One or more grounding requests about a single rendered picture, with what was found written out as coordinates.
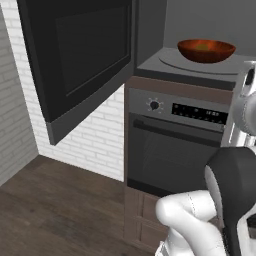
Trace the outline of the dark oven door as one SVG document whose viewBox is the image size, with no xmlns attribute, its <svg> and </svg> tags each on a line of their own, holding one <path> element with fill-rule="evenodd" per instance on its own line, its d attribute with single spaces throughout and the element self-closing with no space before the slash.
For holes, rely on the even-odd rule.
<svg viewBox="0 0 256 256">
<path fill-rule="evenodd" d="M 204 190 L 205 165 L 220 146 L 211 147 L 143 131 L 133 127 L 135 119 L 147 123 L 170 122 L 129 115 L 127 185 L 159 197 Z"/>
</svg>

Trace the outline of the grey microwave turntable plate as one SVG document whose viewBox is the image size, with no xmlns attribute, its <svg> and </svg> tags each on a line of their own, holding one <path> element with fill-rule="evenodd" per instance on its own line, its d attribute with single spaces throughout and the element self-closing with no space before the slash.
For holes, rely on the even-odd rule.
<svg viewBox="0 0 256 256">
<path fill-rule="evenodd" d="M 239 73 L 244 62 L 238 55 L 232 55 L 224 61 L 218 63 L 197 63 L 186 59 L 177 49 L 165 48 L 158 55 L 159 59 L 166 65 L 196 73 L 235 75 Z"/>
</svg>

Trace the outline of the grey microwave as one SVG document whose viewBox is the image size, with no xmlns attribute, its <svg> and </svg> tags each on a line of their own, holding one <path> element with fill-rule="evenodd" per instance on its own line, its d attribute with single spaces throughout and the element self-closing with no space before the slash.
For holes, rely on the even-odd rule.
<svg viewBox="0 0 256 256">
<path fill-rule="evenodd" d="M 256 0 L 137 0 L 135 74 L 231 91 L 236 73 L 194 72 L 166 65 L 159 54 L 187 39 L 210 39 L 236 47 L 227 60 L 256 60 Z"/>
</svg>

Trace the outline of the brown wooden bowl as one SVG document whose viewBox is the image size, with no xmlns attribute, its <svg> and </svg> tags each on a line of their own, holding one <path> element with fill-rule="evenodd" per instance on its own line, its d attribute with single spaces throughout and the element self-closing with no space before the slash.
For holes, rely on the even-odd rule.
<svg viewBox="0 0 256 256">
<path fill-rule="evenodd" d="M 210 51 L 197 51 L 195 45 L 206 43 Z M 218 63 L 229 58 L 236 50 L 236 47 L 230 43 L 208 40 L 208 39 L 187 39 L 177 44 L 179 52 L 186 59 L 203 64 Z"/>
</svg>

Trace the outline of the grey built-in oven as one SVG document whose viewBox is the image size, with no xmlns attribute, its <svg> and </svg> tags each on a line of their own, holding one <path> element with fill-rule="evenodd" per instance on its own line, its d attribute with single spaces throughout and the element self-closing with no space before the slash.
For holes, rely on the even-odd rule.
<svg viewBox="0 0 256 256">
<path fill-rule="evenodd" d="M 127 185 L 159 197 L 204 190 L 228 112 L 226 104 L 131 88 Z"/>
</svg>

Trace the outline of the brown drawer front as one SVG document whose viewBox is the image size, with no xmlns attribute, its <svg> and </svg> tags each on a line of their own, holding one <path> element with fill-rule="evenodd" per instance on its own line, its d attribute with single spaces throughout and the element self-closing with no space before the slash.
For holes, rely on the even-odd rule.
<svg viewBox="0 0 256 256">
<path fill-rule="evenodd" d="M 164 241 L 168 233 L 168 229 L 163 225 L 154 223 L 139 224 L 138 241 L 151 249 L 156 249 L 161 241 Z"/>
<path fill-rule="evenodd" d="M 166 227 L 162 225 L 156 217 L 156 203 L 158 197 L 148 193 L 139 192 L 138 206 L 137 206 L 137 220 L 157 227 L 158 229 L 166 230 Z"/>
</svg>

